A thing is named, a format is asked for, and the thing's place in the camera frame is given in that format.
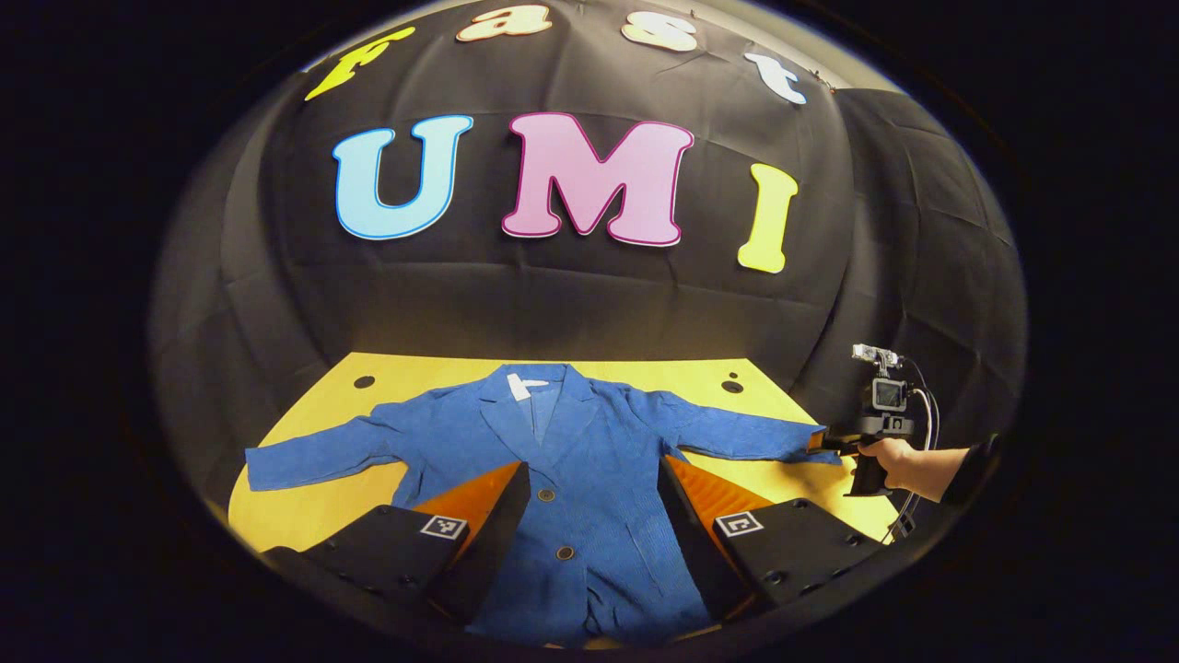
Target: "letter m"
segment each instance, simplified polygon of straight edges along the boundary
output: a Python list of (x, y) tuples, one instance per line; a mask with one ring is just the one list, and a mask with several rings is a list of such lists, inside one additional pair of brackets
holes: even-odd
[(599, 159), (581, 125), (566, 113), (531, 113), (512, 120), (523, 139), (515, 211), (503, 217), (514, 237), (548, 237), (561, 219), (548, 206), (556, 186), (573, 227), (593, 232), (623, 189), (623, 210), (606, 223), (611, 237), (630, 244), (671, 247), (679, 242), (673, 218), (679, 160), (692, 134), (658, 122), (640, 122), (605, 159)]

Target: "blue jacket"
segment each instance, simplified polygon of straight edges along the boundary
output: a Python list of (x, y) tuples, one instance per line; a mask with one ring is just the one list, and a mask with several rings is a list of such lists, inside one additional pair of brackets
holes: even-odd
[[(513, 374), (547, 385), (526, 386), (528, 395), (516, 400)], [(647, 645), (713, 623), (656, 488), (660, 457), (686, 461), (683, 447), (727, 459), (838, 465), (832, 453), (805, 452), (822, 428), (588, 380), (568, 365), (509, 365), (477, 382), (246, 449), (246, 462), (250, 487), (269, 491), (403, 460), (408, 471), (393, 505), (413, 508), (525, 461), (533, 499), (467, 630), (531, 645), (581, 646), (600, 635)], [(535, 497), (545, 488), (555, 499)], [(556, 558), (562, 546), (573, 549), (571, 559)]]

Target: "human hand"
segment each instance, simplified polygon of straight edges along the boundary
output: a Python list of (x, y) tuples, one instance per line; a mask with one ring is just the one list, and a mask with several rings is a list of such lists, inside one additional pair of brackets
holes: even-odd
[(861, 454), (875, 458), (884, 472), (888, 472), (888, 475), (884, 477), (885, 488), (905, 490), (904, 477), (913, 454), (913, 447), (909, 446), (909, 442), (896, 438), (884, 438), (867, 446), (863, 442), (856, 446)]

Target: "letter u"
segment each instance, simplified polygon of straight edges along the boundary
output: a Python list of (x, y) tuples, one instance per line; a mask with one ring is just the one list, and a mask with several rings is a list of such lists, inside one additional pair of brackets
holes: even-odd
[(340, 162), (336, 215), (344, 230), (364, 239), (394, 239), (429, 228), (450, 205), (459, 136), (473, 124), (467, 116), (441, 116), (414, 125), (410, 134), (422, 140), (422, 176), (417, 196), (403, 205), (387, 205), (377, 196), (381, 150), (393, 143), (393, 130), (341, 140), (331, 156)]

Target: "yellow tabletop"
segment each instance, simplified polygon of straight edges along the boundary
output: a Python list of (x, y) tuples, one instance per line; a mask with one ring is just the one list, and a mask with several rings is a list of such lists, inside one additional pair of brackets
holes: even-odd
[[(377, 405), (407, 401), (429, 389), (482, 380), (503, 363), (561, 363), (529, 360), (448, 359), (353, 353), (327, 373), (270, 429), (259, 446), (316, 433), (368, 415)], [(699, 361), (568, 361), (586, 378), (625, 382), (635, 388), (673, 392), (698, 406), (742, 414), (815, 424), (793, 400), (745, 359)], [(736, 373), (737, 378), (730, 378)], [(367, 388), (358, 378), (371, 376)], [(744, 389), (730, 393), (732, 380)], [(691, 452), (696, 466), (773, 501), (806, 498), (877, 540), (897, 512), (885, 497), (845, 498), (851, 488), (850, 458), (842, 466), (776, 460), (722, 460)], [(406, 474), (403, 462), (378, 465), (323, 484), (282, 491), (250, 490), (243, 468), (229, 503), (229, 524), (262, 552), (275, 546), (307, 550), (342, 530), (370, 508), (390, 504)], [(611, 646), (607, 643), (591, 646)]]

